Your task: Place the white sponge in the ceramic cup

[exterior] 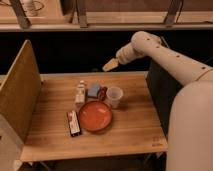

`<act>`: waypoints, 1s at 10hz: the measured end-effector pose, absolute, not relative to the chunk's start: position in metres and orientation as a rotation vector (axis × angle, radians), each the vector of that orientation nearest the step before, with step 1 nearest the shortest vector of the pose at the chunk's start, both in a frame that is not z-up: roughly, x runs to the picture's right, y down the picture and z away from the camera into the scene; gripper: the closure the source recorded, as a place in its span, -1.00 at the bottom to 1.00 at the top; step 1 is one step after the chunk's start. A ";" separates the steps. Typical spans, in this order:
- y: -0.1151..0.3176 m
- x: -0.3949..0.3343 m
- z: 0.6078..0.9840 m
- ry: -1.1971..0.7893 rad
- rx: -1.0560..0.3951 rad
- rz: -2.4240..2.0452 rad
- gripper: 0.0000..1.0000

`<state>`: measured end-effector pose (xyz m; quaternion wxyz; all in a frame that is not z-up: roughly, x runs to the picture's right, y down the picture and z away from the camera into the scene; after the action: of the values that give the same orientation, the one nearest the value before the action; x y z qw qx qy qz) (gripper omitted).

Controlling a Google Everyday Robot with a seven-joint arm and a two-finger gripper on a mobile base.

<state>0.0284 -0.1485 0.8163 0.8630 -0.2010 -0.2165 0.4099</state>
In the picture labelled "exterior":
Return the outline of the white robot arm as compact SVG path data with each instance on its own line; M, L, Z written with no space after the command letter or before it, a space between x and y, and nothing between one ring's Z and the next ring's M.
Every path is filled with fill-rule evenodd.
M183 86L170 111L166 171L213 171L213 67L163 46L154 34L138 31L103 70L145 56Z

